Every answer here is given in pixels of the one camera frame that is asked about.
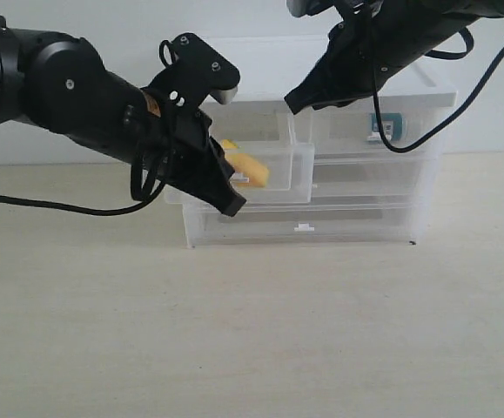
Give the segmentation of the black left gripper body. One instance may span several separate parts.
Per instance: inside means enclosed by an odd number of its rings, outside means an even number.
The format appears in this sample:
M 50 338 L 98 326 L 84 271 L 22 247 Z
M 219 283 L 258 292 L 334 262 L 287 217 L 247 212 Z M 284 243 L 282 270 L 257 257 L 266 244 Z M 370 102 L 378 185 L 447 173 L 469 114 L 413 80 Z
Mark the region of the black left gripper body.
M 137 124 L 133 157 L 133 194 L 150 196 L 161 181 L 191 196 L 205 196 L 207 169 L 213 160 L 209 127 L 201 110 Z

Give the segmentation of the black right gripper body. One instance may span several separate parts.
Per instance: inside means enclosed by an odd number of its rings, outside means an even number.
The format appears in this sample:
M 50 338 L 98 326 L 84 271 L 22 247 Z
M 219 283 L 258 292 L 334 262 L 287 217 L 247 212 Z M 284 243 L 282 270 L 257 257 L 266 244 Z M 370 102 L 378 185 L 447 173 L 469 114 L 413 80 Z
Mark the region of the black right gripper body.
M 421 1 L 365 1 L 329 34 L 319 60 L 342 69 L 341 95 L 371 96 L 439 43 L 443 15 Z

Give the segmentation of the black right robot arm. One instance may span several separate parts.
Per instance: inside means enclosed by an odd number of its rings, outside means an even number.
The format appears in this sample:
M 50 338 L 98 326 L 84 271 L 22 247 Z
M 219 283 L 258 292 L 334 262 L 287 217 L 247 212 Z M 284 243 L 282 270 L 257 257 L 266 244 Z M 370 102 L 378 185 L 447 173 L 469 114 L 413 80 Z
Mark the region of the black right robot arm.
M 504 18 L 504 1 L 290 1 L 295 17 L 335 9 L 326 51 L 285 97 L 292 113 L 344 107 L 481 18 Z

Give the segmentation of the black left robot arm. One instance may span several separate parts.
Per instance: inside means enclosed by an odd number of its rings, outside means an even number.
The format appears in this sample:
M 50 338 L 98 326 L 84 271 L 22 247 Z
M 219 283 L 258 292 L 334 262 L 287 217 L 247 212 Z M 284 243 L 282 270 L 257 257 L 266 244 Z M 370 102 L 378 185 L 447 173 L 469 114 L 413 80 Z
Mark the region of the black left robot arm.
M 0 125 L 36 126 L 128 164 L 140 205 L 171 186 L 231 217 L 245 198 L 201 106 L 229 103 L 239 70 L 193 33 L 164 41 L 160 59 L 164 69 L 137 87 L 108 71 L 88 40 L 12 29 L 0 15 Z

